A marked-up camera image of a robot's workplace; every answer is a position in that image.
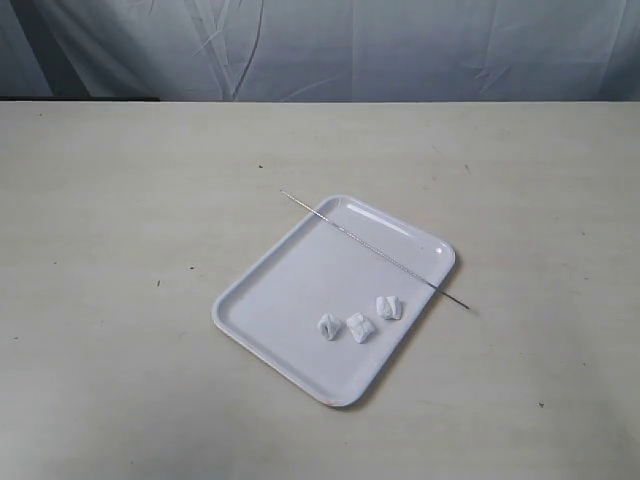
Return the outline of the white rectangular plastic tray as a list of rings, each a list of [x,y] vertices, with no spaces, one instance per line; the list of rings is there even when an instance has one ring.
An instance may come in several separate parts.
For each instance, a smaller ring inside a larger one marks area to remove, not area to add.
[[[441,286],[456,263],[444,240],[347,195],[315,210]],[[435,292],[319,218],[308,214],[215,302],[214,324],[317,401],[357,402],[418,323]],[[376,298],[397,296],[400,320],[383,320]],[[317,329],[324,314],[342,321],[333,341]],[[364,344],[346,320],[376,327]]]

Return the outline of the grey-blue backdrop curtain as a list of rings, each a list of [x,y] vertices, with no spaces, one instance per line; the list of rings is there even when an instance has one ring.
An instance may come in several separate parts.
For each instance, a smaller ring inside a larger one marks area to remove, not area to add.
[[[635,1],[5,1],[9,98],[633,101]]]

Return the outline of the white marshmallow piece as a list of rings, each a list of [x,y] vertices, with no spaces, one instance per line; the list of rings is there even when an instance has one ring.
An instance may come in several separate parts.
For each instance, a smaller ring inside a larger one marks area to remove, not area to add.
[[[358,344],[364,344],[373,334],[376,327],[371,320],[362,313],[355,313],[346,320],[346,325]]]
[[[327,341],[333,341],[342,329],[342,321],[333,314],[324,314],[317,323],[317,329]]]
[[[403,305],[397,296],[379,296],[376,298],[376,312],[383,320],[400,320],[403,315]]]

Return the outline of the thin metal skewer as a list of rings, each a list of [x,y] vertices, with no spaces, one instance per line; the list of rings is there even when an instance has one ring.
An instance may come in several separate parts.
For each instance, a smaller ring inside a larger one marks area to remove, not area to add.
[[[317,210],[315,210],[311,206],[307,205],[306,203],[302,202],[301,200],[297,199],[292,194],[288,193],[287,191],[285,191],[283,189],[279,189],[279,193],[281,193],[284,197],[286,197],[287,199],[289,199],[290,201],[292,201],[293,203],[295,203],[299,207],[305,209],[307,212],[309,212],[313,216],[319,218],[320,220],[322,220],[326,224],[330,225],[332,228],[336,229],[337,231],[339,231],[343,235],[345,235],[345,236],[349,237],[350,239],[354,240],[359,245],[363,246],[365,249],[369,250],[370,252],[372,252],[373,254],[377,255],[378,257],[380,257],[381,259],[385,260],[386,262],[392,264],[394,267],[396,267],[397,269],[401,270],[405,274],[409,275],[413,279],[421,282],[422,284],[425,284],[425,285],[429,286],[434,292],[436,292],[439,295],[441,295],[441,296],[447,298],[448,300],[454,302],[455,304],[457,304],[461,308],[465,309],[466,311],[471,312],[473,314],[478,314],[478,312],[475,309],[473,309],[472,307],[470,307],[469,305],[467,305],[463,301],[459,300],[458,298],[454,297],[453,295],[447,293],[440,286],[435,285],[434,283],[432,283],[431,281],[427,280],[426,278],[424,278],[420,274],[414,272],[409,267],[405,266],[404,264],[402,264],[400,261],[396,260],[392,256],[384,253],[380,249],[378,249],[375,246],[369,244],[368,242],[366,242],[365,240],[360,238],[355,233],[347,230],[346,228],[344,228],[343,226],[341,226],[338,223],[334,222],[333,220],[329,219],[325,215],[319,213]]]

